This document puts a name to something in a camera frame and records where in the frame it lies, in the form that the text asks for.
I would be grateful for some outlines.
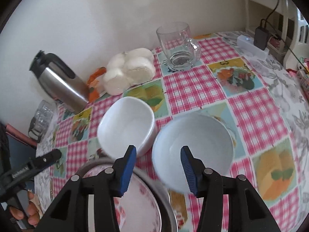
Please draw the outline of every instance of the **wall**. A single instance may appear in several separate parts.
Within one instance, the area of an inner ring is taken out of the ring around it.
[[[119,52],[159,45],[155,30],[185,21],[194,35],[243,30],[243,0],[23,0],[0,35],[0,120],[27,133],[42,99],[28,71],[53,52],[83,80]]]

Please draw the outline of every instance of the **finger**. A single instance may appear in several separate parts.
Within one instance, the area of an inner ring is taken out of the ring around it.
[[[40,221],[40,216],[38,213],[35,213],[34,215],[29,216],[28,222],[30,225],[37,225]]]
[[[29,215],[34,215],[38,212],[37,207],[35,206],[35,204],[32,201],[29,201],[29,206],[27,208],[27,213]]]
[[[34,194],[31,193],[30,191],[28,191],[28,198],[29,198],[29,200],[34,198]]]
[[[18,210],[17,208],[14,207],[9,207],[10,212],[12,214],[12,216],[17,219],[17,220],[21,220],[24,217],[24,213],[21,212],[20,210]]]

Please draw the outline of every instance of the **silver screw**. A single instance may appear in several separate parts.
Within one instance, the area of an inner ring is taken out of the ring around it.
[[[110,173],[114,172],[114,170],[111,167],[108,167],[104,170],[104,172],[110,174]]]
[[[79,176],[77,174],[74,174],[72,177],[71,177],[71,181],[78,181],[79,179]]]
[[[206,174],[212,174],[213,170],[211,168],[205,168],[204,173]]]
[[[238,179],[240,179],[241,181],[245,181],[247,179],[247,177],[243,174],[238,175]]]

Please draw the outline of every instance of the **floral tablecloth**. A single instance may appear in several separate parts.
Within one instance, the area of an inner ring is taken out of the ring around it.
[[[184,72],[170,71],[161,48],[156,48],[152,81],[122,95],[104,95],[75,116],[59,106],[52,132],[37,147],[37,156],[53,148],[62,152],[57,164],[35,177],[43,212],[80,166],[103,156],[96,132],[104,113],[121,97],[136,96],[151,106],[158,130],[185,111],[200,111],[221,121],[235,149],[228,176],[246,175],[281,231],[296,231],[309,212],[309,105],[297,80],[273,56],[261,61],[237,47],[240,34],[200,36],[201,59]],[[136,165],[157,178],[151,151]],[[180,231],[196,231],[203,200],[173,191],[170,196]],[[222,230],[227,229],[224,196]]]

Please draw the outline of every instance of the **black cable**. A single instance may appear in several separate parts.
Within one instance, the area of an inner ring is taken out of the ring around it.
[[[290,52],[294,55],[294,57],[297,59],[297,61],[302,65],[302,67],[304,67],[304,69],[305,69],[305,71],[307,71],[308,69],[302,64],[302,62],[296,57],[296,55],[294,54],[294,52],[291,50],[291,48],[286,44],[286,42],[281,38],[281,36],[279,35],[279,33],[277,32],[277,30],[275,29],[275,27],[269,22],[269,21],[266,21],[266,19],[262,19],[261,20],[261,22],[262,21],[265,21],[265,25],[266,25],[266,23],[268,23],[271,27],[272,27],[272,29],[275,31],[275,33],[277,34],[277,38],[278,38],[278,40],[281,40],[283,43],[284,43],[284,45],[286,46],[286,47],[288,47],[289,48],[289,50],[290,50]]]
[[[276,4],[276,6],[275,6],[275,8],[269,13],[269,15],[266,17],[266,19],[265,19],[265,22],[268,22],[268,18],[276,11],[276,9],[277,9],[277,7],[278,7],[278,5],[279,5],[279,1],[280,0],[277,0],[277,4]]]

